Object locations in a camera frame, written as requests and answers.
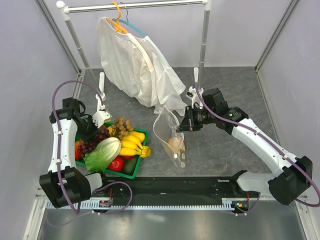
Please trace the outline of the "orange peach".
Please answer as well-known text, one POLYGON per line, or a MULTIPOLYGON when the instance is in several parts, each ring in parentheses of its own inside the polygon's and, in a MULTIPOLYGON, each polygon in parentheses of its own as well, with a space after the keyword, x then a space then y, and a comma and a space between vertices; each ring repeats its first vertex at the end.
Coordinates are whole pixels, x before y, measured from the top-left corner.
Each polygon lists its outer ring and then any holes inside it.
POLYGON ((179 137, 170 138, 168 141, 168 144, 175 151, 184 151, 185 150, 185 145, 184 145, 182 139, 179 137))

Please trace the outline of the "clear dotted zip top bag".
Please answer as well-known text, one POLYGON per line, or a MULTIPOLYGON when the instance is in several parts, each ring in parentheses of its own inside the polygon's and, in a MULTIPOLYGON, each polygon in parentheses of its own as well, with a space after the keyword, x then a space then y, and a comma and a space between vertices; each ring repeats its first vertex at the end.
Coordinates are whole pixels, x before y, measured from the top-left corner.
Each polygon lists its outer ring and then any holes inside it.
POLYGON ((186 167, 186 148, 176 151, 168 144, 169 139, 174 137, 181 138, 184 143, 184 134, 176 132, 179 124, 175 114, 164 106, 153 123, 153 132, 174 166, 178 169, 184 169, 186 167))

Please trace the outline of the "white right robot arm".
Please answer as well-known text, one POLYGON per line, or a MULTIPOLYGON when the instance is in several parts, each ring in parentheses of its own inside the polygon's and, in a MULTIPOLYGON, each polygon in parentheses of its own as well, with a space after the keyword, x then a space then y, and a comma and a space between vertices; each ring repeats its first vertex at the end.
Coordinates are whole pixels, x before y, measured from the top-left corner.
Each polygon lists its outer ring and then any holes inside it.
POLYGON ((203 91, 191 87, 188 95, 192 97, 192 105, 185 108, 178 133, 196 132, 204 125, 215 124, 250 148, 271 171, 240 171, 229 184, 233 196, 240 197, 245 192, 266 193, 287 206, 312 185, 312 161, 306 156, 299 158, 278 145, 242 109, 229 107, 219 89, 203 91))

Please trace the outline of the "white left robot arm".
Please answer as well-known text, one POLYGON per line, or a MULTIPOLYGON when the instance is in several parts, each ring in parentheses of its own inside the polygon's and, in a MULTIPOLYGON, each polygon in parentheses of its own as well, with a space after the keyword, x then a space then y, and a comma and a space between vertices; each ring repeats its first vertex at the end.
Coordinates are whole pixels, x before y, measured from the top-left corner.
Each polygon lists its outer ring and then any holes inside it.
POLYGON ((39 177, 39 184, 55 208, 89 200, 92 192, 104 197, 110 191, 101 173, 83 175, 76 167, 76 137, 88 142, 98 132, 91 115, 83 118, 85 109, 83 102, 69 97, 62 100, 62 108, 56 111, 59 122, 53 113, 49 117, 53 130, 52 157, 48 173, 39 177))

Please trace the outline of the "purple grape bunch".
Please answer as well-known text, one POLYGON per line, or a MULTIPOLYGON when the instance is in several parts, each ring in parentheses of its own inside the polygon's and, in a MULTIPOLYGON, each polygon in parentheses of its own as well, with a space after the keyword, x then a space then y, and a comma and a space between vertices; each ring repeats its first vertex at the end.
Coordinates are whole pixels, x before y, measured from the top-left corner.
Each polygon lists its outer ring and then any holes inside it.
POLYGON ((97 134, 95 135, 92 141, 88 141, 88 142, 83 141, 82 143, 82 149, 83 149, 83 155, 84 155, 83 158, 87 153, 91 153, 100 142, 102 142, 103 140, 109 137, 110 137, 109 130, 105 126, 102 126, 98 130, 97 134))

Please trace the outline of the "orange fruit in basket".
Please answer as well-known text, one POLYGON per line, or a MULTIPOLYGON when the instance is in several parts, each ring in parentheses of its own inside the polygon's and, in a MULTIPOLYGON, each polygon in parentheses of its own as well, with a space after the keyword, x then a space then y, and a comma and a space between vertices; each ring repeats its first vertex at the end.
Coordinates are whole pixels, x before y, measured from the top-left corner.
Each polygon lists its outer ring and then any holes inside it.
POLYGON ((80 159, 82 159, 84 157, 82 145, 83 145, 82 140, 78 140, 74 144, 74 155, 75 155, 76 161, 79 161, 80 159))

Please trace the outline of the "green lettuce head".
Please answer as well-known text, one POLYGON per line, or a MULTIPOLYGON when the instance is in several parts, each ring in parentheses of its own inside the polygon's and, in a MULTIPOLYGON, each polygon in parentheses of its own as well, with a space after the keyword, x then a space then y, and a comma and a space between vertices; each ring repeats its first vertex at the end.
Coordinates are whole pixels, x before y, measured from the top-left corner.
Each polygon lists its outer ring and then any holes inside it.
POLYGON ((116 137, 109 137, 101 141, 96 148, 84 156, 85 167, 89 172, 104 171, 118 156, 121 142, 116 137))

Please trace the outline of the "brown longan bunch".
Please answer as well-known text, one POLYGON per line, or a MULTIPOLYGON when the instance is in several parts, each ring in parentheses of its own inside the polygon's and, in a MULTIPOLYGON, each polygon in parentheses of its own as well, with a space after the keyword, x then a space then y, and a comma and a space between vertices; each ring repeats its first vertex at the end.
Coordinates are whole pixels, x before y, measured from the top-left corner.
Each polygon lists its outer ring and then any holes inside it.
POLYGON ((123 116, 115 118, 114 124, 110 127, 110 135, 120 140, 122 140, 125 136, 128 136, 129 133, 134 130, 133 126, 131 125, 131 121, 129 119, 125 120, 123 116))

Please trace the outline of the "yellow banana bunch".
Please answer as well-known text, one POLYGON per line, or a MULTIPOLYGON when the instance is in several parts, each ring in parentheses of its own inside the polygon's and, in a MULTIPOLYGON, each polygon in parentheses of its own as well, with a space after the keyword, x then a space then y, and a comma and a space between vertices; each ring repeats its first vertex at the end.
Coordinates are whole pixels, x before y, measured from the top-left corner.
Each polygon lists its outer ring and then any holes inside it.
POLYGON ((119 156, 133 157, 140 156, 147 158, 151 155, 150 147, 143 145, 146 135, 142 132, 133 131, 129 135, 123 137, 120 141, 121 149, 119 156))

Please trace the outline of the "red tomato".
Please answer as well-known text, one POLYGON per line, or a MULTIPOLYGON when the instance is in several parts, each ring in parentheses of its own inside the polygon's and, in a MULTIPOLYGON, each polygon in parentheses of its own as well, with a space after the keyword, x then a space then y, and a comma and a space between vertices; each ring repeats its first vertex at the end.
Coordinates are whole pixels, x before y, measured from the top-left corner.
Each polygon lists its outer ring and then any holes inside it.
POLYGON ((121 156, 117 156, 108 166, 108 169, 113 172, 121 172, 125 165, 125 161, 121 156))

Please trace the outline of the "dark green avocado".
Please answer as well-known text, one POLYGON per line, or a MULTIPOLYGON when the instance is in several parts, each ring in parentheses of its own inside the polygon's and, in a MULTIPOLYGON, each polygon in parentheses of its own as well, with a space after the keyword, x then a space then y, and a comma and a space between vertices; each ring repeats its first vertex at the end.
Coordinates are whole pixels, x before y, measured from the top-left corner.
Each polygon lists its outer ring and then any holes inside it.
POLYGON ((124 167, 122 169, 122 172, 126 175, 129 175, 129 176, 132 176, 134 171, 135 171, 135 168, 136 168, 136 165, 137 165, 137 161, 138 161, 138 157, 137 156, 134 156, 130 159, 127 159, 125 162, 124 162, 124 167))

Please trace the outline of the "green plastic basket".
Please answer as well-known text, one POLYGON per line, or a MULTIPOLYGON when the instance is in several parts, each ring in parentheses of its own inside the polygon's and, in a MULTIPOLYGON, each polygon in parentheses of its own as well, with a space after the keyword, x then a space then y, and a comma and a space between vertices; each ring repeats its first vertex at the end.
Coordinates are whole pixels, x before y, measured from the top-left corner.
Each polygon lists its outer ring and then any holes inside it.
POLYGON ((76 164, 89 172, 105 172, 134 179, 140 160, 151 155, 147 146, 148 132, 133 128, 130 121, 117 119, 103 125, 92 141, 75 137, 76 164))

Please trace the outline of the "white hanging shirt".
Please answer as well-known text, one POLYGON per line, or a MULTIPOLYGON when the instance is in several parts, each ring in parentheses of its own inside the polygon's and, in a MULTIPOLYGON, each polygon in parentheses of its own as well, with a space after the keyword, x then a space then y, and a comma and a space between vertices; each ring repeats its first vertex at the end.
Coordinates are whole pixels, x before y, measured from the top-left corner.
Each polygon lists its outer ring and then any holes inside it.
POLYGON ((181 94, 186 86, 148 36, 117 32, 107 17, 98 20, 96 30, 100 62, 111 83, 141 105, 154 107, 157 115, 163 107, 185 114, 181 94))

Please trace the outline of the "orange clothes hanger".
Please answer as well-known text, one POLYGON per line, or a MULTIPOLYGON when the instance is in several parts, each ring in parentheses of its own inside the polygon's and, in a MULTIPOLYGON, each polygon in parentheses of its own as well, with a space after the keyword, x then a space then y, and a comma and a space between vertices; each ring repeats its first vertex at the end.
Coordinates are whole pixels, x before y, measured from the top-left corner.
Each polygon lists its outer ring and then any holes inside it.
POLYGON ((113 24, 113 27, 115 29, 116 32, 121 33, 121 34, 128 34, 129 32, 120 24, 120 18, 122 16, 122 12, 120 7, 118 6, 118 4, 115 1, 111 2, 112 5, 114 5, 118 11, 118 16, 115 20, 106 17, 105 20, 111 24, 113 24))

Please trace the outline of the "teal clothes hanger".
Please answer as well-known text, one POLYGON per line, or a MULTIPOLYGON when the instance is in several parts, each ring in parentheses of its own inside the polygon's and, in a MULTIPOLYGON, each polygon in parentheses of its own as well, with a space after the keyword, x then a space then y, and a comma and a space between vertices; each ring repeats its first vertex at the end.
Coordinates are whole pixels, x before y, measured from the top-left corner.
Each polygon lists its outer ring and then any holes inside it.
POLYGON ((143 38, 148 36, 142 30, 140 30, 138 27, 134 26, 132 23, 130 23, 130 22, 126 21, 126 20, 120 19, 119 22, 129 26, 130 28, 135 30, 137 33, 139 33, 143 38))

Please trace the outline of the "silver clothes rack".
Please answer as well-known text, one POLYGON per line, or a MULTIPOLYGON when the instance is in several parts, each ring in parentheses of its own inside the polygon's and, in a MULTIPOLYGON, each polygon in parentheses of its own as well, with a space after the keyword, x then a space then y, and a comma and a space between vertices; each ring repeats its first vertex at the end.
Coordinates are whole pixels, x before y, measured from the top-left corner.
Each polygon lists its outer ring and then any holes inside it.
MULTIPOLYGON (((198 67, 194 68, 194 81, 197 83, 198 87, 201 87, 202 80, 203 80, 204 66, 205 66, 205 55, 206 55, 208 29, 209 29, 210 11, 212 7, 211 0, 152 0, 152 1, 145 1, 145 2, 121 3, 118 6, 120 9, 128 10, 128 9, 171 7, 171 6, 184 6, 184 5, 203 5, 204 6, 204 17, 203 17, 199 64, 198 64, 198 67)), ((58 0, 56 2, 56 7, 59 9, 59 12, 64 19, 64 22, 78 50, 78 53, 83 62, 83 65, 87 69, 87 72, 90 74, 91 80, 95 82, 96 78, 93 74, 89 61, 79 41, 79 38, 74 29, 74 26, 71 22, 70 14, 115 10, 116 6, 111 3, 107 5, 71 7, 71 6, 67 6, 64 1, 58 0)))

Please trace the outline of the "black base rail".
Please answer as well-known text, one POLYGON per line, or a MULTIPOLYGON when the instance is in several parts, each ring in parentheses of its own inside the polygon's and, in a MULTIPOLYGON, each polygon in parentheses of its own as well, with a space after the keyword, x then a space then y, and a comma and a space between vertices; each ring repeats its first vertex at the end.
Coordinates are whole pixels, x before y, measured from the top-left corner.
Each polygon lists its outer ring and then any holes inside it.
POLYGON ((104 183, 112 185, 92 196, 110 197, 113 204, 120 206, 220 205, 223 200, 245 203, 259 195, 255 191, 241 190, 234 177, 142 176, 127 179, 106 176, 104 183))

